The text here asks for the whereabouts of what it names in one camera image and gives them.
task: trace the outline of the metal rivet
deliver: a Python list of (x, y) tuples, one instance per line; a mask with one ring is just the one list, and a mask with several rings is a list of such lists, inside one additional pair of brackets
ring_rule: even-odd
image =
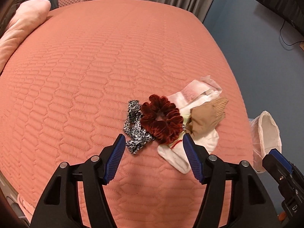
[(211, 161), (216, 161), (216, 160), (217, 160), (217, 156), (215, 156), (215, 155), (210, 155), (210, 156), (208, 157), (208, 159), (211, 160)]
[(242, 164), (244, 167), (248, 167), (248, 166), (249, 166), (249, 162), (246, 161), (246, 160), (243, 160), (243, 161), (241, 162), (241, 164)]
[(99, 157), (98, 156), (93, 156), (92, 158), (91, 158), (91, 161), (92, 162), (97, 162), (99, 160)]
[(62, 162), (60, 164), (60, 168), (64, 169), (65, 167), (67, 167), (67, 162)]

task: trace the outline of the bed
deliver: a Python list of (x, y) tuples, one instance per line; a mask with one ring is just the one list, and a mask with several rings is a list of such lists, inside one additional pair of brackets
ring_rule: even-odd
[[(0, 76), (0, 171), (31, 217), (60, 162), (78, 164), (112, 145), (129, 100), (169, 96), (210, 75), (229, 103), (214, 154), (252, 163), (244, 102), (221, 50), (190, 12), (142, 0), (93, 0), (49, 12)], [(227, 183), (221, 225), (227, 220)], [(80, 205), (89, 226), (82, 187)], [(188, 228), (205, 188), (157, 153), (127, 150), (105, 194), (119, 228)]]

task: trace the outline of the beige sock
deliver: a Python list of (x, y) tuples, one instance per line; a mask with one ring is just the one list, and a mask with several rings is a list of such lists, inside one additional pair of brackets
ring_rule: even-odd
[(219, 97), (192, 108), (191, 118), (186, 125), (186, 132), (192, 138), (199, 138), (210, 133), (224, 119), (224, 109), (227, 103), (228, 99)]

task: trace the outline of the plastic bag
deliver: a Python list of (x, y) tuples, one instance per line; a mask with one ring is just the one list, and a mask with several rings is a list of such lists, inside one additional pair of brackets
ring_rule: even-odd
[(250, 123), (253, 142), (253, 168), (258, 173), (266, 170), (262, 166), (262, 160), (271, 149), (276, 148), (282, 152), (282, 142), (279, 128), (269, 112), (263, 111), (260, 116)]

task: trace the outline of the dark red scrunchie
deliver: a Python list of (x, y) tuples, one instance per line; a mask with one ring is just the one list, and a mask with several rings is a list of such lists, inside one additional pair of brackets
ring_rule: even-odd
[[(152, 94), (149, 97), (151, 103), (145, 102), (141, 106), (143, 117), (140, 124), (148, 133), (153, 135), (159, 144), (171, 144), (183, 131), (183, 117), (175, 104), (170, 103), (167, 97), (159, 97)], [(165, 117), (163, 121), (158, 121), (158, 113), (162, 112)]]

